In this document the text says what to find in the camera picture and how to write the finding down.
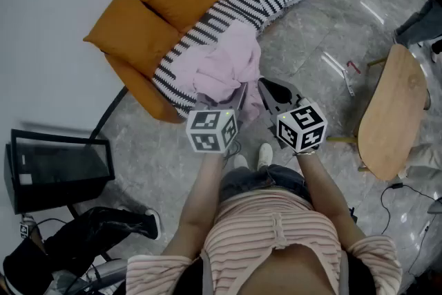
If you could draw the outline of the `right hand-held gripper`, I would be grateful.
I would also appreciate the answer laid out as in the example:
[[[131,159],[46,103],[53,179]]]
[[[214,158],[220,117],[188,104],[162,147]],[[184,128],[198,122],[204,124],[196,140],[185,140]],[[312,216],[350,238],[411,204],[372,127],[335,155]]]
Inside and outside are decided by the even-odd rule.
[[[271,131],[282,149],[305,152],[318,148],[325,137],[327,119],[317,103],[301,97],[295,104],[277,106],[275,99],[298,99],[299,90],[276,78],[260,78],[258,91],[266,110],[271,113]]]

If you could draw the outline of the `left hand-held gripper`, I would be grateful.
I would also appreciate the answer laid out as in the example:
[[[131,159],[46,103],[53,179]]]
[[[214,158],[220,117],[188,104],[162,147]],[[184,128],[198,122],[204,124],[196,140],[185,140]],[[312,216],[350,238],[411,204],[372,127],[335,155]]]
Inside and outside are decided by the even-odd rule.
[[[242,110],[248,83],[238,89],[237,109]],[[216,102],[198,93],[196,109],[214,109]],[[225,153],[238,134],[236,112],[233,109],[191,111],[186,121],[186,134],[196,153]]]

